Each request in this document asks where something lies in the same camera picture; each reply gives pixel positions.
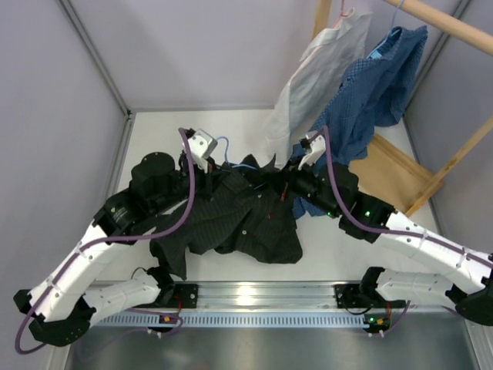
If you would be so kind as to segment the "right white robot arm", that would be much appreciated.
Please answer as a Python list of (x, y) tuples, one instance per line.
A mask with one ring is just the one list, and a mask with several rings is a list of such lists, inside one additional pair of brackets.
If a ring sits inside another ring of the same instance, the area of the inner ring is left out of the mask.
[(299, 160), (283, 169), (288, 189), (339, 221), (348, 236), (370, 244), (391, 240), (390, 249), (430, 273), (369, 267), (357, 299), (368, 306), (385, 301), (440, 305), (476, 324), (492, 324), (492, 256), (456, 244), (416, 224), (392, 205), (359, 191), (357, 177), (335, 164), (315, 173)]

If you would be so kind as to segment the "black pinstripe shirt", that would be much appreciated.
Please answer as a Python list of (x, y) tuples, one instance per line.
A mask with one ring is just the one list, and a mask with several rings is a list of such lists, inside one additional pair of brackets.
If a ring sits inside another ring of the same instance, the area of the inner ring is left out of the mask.
[(293, 196), (281, 194), (280, 171), (253, 155), (225, 165), (211, 196), (199, 193), (184, 224), (150, 241), (149, 251), (168, 273), (187, 278), (186, 253), (246, 254), (265, 264), (296, 264), (303, 256), (292, 213)]

